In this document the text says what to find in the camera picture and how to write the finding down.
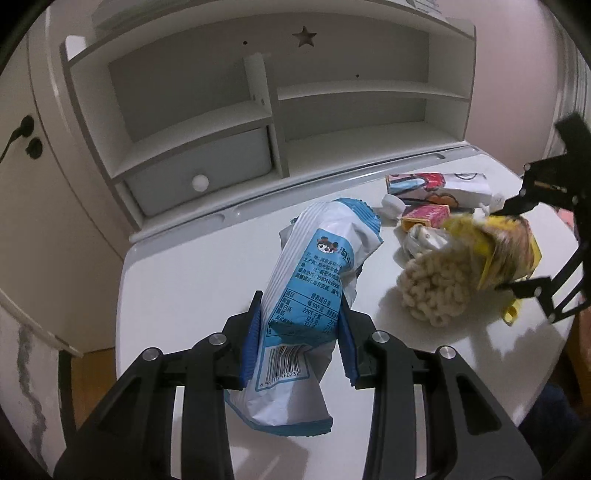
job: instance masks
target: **snack bag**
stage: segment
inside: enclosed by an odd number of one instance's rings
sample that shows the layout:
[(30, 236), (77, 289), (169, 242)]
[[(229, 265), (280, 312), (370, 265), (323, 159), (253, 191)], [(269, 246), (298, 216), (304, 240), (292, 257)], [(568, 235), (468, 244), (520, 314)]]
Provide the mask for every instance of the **snack bag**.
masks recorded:
[(312, 436), (332, 427), (319, 382), (341, 296), (353, 303), (356, 272), (382, 244), (381, 223), (360, 200), (337, 199), (311, 205), (290, 227), (245, 342), (246, 387), (226, 401), (255, 430)]
[(443, 228), (472, 250), (478, 290), (529, 276), (540, 263), (540, 248), (522, 217), (459, 215)]
[(477, 208), (489, 205), (491, 188), (482, 173), (406, 173), (386, 175), (390, 195), (402, 200), (422, 200), (427, 203)]

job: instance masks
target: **drawer knob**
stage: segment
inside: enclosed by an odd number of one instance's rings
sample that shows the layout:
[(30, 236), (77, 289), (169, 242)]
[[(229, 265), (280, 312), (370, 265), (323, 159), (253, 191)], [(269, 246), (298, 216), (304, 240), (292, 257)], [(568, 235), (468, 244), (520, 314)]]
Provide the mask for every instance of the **drawer knob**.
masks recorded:
[(205, 175), (195, 175), (191, 185), (193, 185), (195, 192), (205, 192), (209, 187), (209, 179)]

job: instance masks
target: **cartoon logo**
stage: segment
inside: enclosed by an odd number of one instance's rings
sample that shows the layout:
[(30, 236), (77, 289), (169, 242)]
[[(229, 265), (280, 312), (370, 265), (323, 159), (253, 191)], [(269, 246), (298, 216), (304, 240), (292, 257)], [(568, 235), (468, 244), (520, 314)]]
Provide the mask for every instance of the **cartoon logo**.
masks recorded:
[(337, 242), (331, 242), (327, 236), (323, 236), (320, 240), (317, 241), (316, 246), (318, 250), (320, 250), (324, 254), (331, 254), (336, 252), (336, 249), (339, 247)]

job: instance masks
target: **light blue drawer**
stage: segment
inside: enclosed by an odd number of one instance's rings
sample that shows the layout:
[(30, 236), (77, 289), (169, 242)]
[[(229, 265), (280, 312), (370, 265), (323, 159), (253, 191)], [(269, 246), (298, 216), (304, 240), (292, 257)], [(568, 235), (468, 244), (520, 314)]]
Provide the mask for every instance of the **light blue drawer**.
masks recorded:
[[(129, 176), (125, 182), (147, 217), (215, 190), (260, 177), (272, 169), (266, 128), (258, 128), (191, 148)], [(192, 181), (205, 175), (209, 187), (197, 192)]]

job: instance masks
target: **wooden floor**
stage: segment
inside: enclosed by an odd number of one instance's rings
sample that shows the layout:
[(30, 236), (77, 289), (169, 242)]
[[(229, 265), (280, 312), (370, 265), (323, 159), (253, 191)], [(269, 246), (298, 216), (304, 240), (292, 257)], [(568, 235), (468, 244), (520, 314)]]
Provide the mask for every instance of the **wooden floor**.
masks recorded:
[(114, 348), (72, 358), (72, 403), (76, 429), (88, 418), (115, 380)]

